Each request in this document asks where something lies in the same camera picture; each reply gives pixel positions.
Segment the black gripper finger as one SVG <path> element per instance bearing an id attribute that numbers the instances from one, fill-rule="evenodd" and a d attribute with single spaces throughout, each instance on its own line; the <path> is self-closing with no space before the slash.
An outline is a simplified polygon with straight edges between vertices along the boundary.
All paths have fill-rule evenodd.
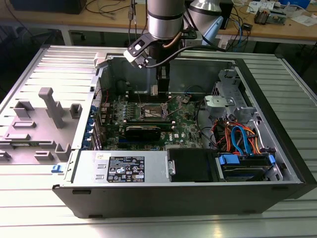
<path id="1" fill-rule="evenodd" d="M 166 63 L 157 67 L 158 93 L 165 94 L 169 88 L 170 64 Z"/>

